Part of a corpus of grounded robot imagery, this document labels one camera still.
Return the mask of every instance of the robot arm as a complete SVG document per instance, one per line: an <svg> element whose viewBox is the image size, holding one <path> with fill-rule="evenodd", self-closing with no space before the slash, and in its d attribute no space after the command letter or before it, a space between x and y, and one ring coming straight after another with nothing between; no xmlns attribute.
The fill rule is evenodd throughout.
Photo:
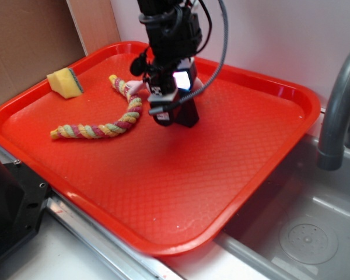
<svg viewBox="0 0 350 280"><path fill-rule="evenodd" d="M174 105L192 88L197 70L193 56L202 40L196 13L189 0L138 0L142 14L139 21L145 25L154 60L148 62L146 49L131 65L131 73L143 75L150 91L151 108ZM193 126L198 114L193 99L170 112L155 114L160 125L178 120Z"/></svg>

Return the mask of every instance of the yellow sponge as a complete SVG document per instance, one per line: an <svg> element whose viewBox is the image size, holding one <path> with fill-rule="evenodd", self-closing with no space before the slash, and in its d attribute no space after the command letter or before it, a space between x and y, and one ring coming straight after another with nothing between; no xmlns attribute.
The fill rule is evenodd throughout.
<svg viewBox="0 0 350 280"><path fill-rule="evenodd" d="M51 89L64 98L79 96L83 88L71 68L64 68L47 75Z"/></svg>

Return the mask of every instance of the black cable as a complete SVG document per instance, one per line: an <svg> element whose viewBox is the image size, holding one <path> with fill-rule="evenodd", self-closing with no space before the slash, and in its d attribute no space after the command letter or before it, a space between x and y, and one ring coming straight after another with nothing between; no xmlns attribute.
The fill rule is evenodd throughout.
<svg viewBox="0 0 350 280"><path fill-rule="evenodd" d="M180 8L179 5L176 5L174 7L174 10L176 12L176 21L174 26L171 28L171 30L162 30L162 35L167 38L171 38L174 36L174 34L178 31L181 21L183 19L183 10Z"/></svg>
<svg viewBox="0 0 350 280"><path fill-rule="evenodd" d="M203 49L206 47L206 45L208 44L209 42L209 39L210 39L210 35L211 35L211 30L212 30L212 20L211 20L211 17L210 17L210 14L209 14L209 11L208 11L208 8L206 7L205 3L203 2L203 0L198 0L206 14L206 17L208 19L208 23L209 23L209 31L208 31L208 35L206 37L206 41L204 43L204 45L198 50L196 51L195 54L199 54L201 51L203 51Z"/></svg>

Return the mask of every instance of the braided rope toy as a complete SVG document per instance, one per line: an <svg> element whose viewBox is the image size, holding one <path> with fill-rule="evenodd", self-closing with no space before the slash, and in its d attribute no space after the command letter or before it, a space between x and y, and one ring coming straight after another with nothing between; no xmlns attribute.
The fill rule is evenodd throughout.
<svg viewBox="0 0 350 280"><path fill-rule="evenodd" d="M124 82L115 75L111 75L109 80L113 88L127 98L127 112L116 122L112 124L100 125L69 125L59 126L51 131L52 139L59 138L112 138L125 133L136 123L142 113L142 102L138 97L138 92L145 88L142 81L131 80Z"/></svg>

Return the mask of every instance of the led light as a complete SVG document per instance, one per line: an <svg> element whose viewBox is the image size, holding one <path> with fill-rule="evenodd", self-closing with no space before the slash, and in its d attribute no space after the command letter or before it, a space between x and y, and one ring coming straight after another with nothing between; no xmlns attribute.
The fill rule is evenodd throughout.
<svg viewBox="0 0 350 280"><path fill-rule="evenodd" d="M175 72L173 77L179 89L191 89L191 80L188 71Z"/></svg>

